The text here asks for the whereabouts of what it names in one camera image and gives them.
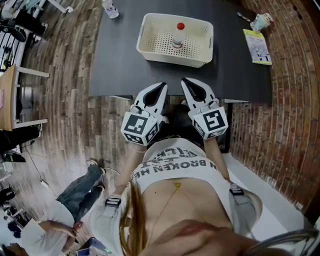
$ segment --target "water bottle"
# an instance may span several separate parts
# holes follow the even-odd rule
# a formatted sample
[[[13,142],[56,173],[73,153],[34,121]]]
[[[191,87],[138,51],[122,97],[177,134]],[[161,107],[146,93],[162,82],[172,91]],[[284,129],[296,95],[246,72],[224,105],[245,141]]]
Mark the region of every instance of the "water bottle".
[[[117,8],[114,6],[112,0],[102,0],[102,7],[105,9],[110,19],[114,19],[119,16],[119,12]]]
[[[174,50],[179,50],[184,46],[186,33],[184,32],[185,24],[182,22],[176,25],[176,30],[172,36],[172,47]]]

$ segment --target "necklace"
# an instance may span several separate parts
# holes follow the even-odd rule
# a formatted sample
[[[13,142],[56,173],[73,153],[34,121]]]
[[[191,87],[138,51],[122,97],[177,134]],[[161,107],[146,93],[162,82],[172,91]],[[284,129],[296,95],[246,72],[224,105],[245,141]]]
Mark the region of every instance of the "necklace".
[[[173,196],[175,195],[175,193],[180,189],[180,187],[181,187],[182,184],[181,184],[180,182],[174,182],[173,185],[174,185],[174,187],[175,187],[175,190],[174,190],[174,192],[172,193],[172,195],[169,197],[168,201],[165,203],[165,205],[164,205],[162,211],[160,212],[159,216],[156,218],[156,220],[155,220],[155,222],[154,222],[154,225],[153,225],[153,227],[152,227],[152,230],[151,230],[151,234],[150,234],[150,236],[149,236],[149,238],[148,238],[148,240],[147,240],[147,242],[146,242],[147,245],[149,244],[151,238],[153,237],[154,229],[155,229],[155,226],[156,226],[158,220],[160,219],[160,217],[162,216],[163,212],[165,211],[167,205],[169,204],[169,202],[171,201],[171,199],[173,198]],[[197,206],[188,198],[188,196],[186,195],[186,193],[185,193],[182,189],[180,189],[180,191],[184,194],[185,198],[189,201],[189,203],[190,203],[190,204],[193,206],[193,208],[197,211],[198,215],[204,220],[204,222],[207,223],[207,220],[203,217],[203,215],[201,214],[201,212],[198,211]]]

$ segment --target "white plastic basket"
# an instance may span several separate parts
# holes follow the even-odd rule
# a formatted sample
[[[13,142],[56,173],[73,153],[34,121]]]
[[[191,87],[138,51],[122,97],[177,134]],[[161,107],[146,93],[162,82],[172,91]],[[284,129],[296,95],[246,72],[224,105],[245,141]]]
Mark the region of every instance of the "white plastic basket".
[[[181,49],[172,48],[172,37],[178,23],[184,23],[186,34]],[[214,27],[195,18],[148,13],[144,16],[136,49],[148,61],[166,62],[200,68],[213,58]]]

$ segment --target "dark gray table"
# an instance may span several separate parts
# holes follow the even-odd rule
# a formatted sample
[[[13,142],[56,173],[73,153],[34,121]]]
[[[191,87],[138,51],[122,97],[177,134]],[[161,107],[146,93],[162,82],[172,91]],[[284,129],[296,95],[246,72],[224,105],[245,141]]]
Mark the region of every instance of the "dark gray table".
[[[169,95],[183,95],[183,77],[210,85],[216,97],[271,104],[270,67],[253,64],[243,29],[254,13],[219,0],[115,0],[118,18],[103,15],[92,67],[90,95],[137,95],[149,85],[166,82]],[[213,25],[213,60],[200,68],[147,61],[136,50],[147,13],[180,15]]]

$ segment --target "desk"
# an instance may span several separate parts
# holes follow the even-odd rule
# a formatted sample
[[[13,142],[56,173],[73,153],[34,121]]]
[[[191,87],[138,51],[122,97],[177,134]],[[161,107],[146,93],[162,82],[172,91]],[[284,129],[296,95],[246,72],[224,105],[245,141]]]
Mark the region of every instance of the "desk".
[[[119,0],[119,17],[103,14],[91,71],[91,96],[137,95],[149,85],[166,82],[169,95],[183,95],[181,78],[212,87],[217,98],[272,103],[270,66],[253,64],[243,29],[255,14],[220,0]],[[136,50],[147,13],[191,17],[213,25],[213,60],[200,68],[147,61]]]
[[[47,123],[48,119],[20,122],[16,119],[16,104],[17,104],[17,88],[19,84],[15,83],[17,72],[27,73],[31,75],[49,77],[48,73],[39,72],[23,67],[11,66],[6,72],[0,76],[0,90],[3,90],[3,107],[0,109],[0,129],[12,131],[12,129],[38,125]]]

